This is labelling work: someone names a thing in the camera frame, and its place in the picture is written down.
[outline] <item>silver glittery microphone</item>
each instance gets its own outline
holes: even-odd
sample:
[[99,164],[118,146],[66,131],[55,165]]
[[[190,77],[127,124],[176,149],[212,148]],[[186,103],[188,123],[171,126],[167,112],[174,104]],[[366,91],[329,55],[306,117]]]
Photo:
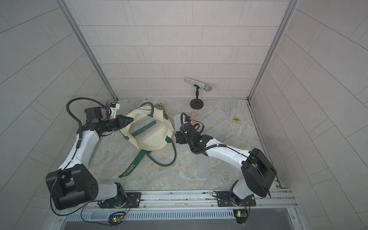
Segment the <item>silver glittery microphone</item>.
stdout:
[[193,80],[191,78],[185,78],[184,80],[186,83],[189,83],[191,85],[198,85],[201,89],[204,89],[206,92],[209,92],[212,90],[212,86],[203,84],[199,81]]

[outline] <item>canvas tote bag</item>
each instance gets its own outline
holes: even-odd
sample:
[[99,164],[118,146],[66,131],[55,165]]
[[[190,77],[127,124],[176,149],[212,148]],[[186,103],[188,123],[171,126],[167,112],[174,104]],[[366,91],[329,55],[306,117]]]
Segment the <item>canvas tote bag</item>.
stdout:
[[[162,103],[156,105],[155,108],[151,102],[145,102],[141,106],[139,106],[139,108],[135,109],[126,116],[134,118],[134,121],[126,127],[122,128],[120,131],[124,135],[125,139],[127,139],[130,143],[137,147],[137,149],[142,150],[135,157],[128,169],[125,170],[125,172],[119,177],[121,178],[128,176],[137,167],[137,165],[145,155],[147,155],[153,162],[160,166],[167,167],[172,165],[176,160],[176,148],[174,142],[171,140],[174,129],[167,115],[164,115]],[[157,126],[161,128],[156,128],[156,131],[154,133],[142,140],[137,136],[134,136],[134,134],[130,133],[129,129],[134,122],[137,122],[140,119],[146,119],[146,116],[153,117]],[[171,143],[174,148],[174,159],[171,163],[161,164],[150,156],[150,153],[152,151],[160,150],[168,143]]]

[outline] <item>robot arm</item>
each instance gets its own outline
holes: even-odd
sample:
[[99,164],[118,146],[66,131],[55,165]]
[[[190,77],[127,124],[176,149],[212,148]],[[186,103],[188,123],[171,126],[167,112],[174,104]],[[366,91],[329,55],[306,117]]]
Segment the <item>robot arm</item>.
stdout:
[[181,114],[180,131],[175,133],[176,142],[189,144],[194,154],[204,154],[219,158],[242,171],[244,179],[233,187],[232,202],[241,204],[241,200],[253,193],[266,197],[276,177],[276,170],[262,153],[254,148],[252,151],[227,146],[208,135],[201,135],[190,123],[190,118]]
[[[86,124],[80,125],[69,155],[58,170],[46,176],[50,199],[53,199],[58,210],[94,200],[104,200],[99,204],[103,208],[118,208],[124,204],[125,194],[119,183],[98,183],[88,171],[103,133],[117,131],[133,121],[133,118],[116,115],[119,107],[119,104],[111,103],[108,106],[85,109]],[[101,108],[106,109],[105,119],[103,119]],[[69,114],[80,123],[80,120],[71,112]]]

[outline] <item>microphone grille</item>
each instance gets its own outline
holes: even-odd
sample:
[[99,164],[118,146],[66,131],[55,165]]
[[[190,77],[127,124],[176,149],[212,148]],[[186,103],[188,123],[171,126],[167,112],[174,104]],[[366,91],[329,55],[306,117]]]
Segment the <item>microphone grille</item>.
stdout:
[[211,90],[212,90],[212,86],[210,86],[210,85],[205,85],[205,86],[203,87],[203,89],[204,89],[206,92],[209,92],[209,91],[211,91]]

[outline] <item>translucent plastic tray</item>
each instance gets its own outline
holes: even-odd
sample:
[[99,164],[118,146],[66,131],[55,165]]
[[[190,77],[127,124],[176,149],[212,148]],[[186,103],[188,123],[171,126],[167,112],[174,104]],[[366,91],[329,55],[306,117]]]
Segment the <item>translucent plastic tray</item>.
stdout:
[[132,125],[129,128],[129,133],[133,135],[133,133],[139,131],[140,129],[144,128],[147,125],[153,125],[152,123],[155,122],[155,119],[150,116],[144,116],[141,119],[137,120],[136,122],[133,122]]
[[[181,126],[181,122],[180,122],[180,114],[177,114],[174,116],[174,124],[175,124],[175,132],[176,131],[180,131],[180,126]],[[177,145],[177,149],[178,151],[183,151],[187,154],[193,154],[190,151],[189,145],[188,144],[176,144]],[[196,162],[197,162],[197,176],[199,178],[207,178],[209,177],[209,166],[208,166],[208,157],[203,155],[203,154],[198,154],[195,156],[196,157]]]
[[231,128],[231,122],[229,120],[223,120],[219,124],[215,125],[212,129],[206,132],[206,135],[209,135],[215,139],[218,139],[226,130]]
[[142,133],[135,136],[136,139],[140,141],[146,140],[149,136],[153,135],[155,132],[160,130],[162,127],[164,127],[163,123],[161,121],[156,122],[153,126],[149,127],[147,130],[143,131]]
[[217,121],[218,119],[220,119],[223,115],[225,115],[225,112],[217,109],[215,112],[211,113],[209,116],[207,116],[206,118],[204,118],[202,120],[202,123],[205,127],[210,127],[210,125],[212,125],[215,121]]
[[229,139],[227,139],[223,143],[225,145],[235,147],[235,148],[238,148],[238,149],[241,148],[241,141],[240,141],[240,139],[237,135],[234,135],[234,136],[230,137]]

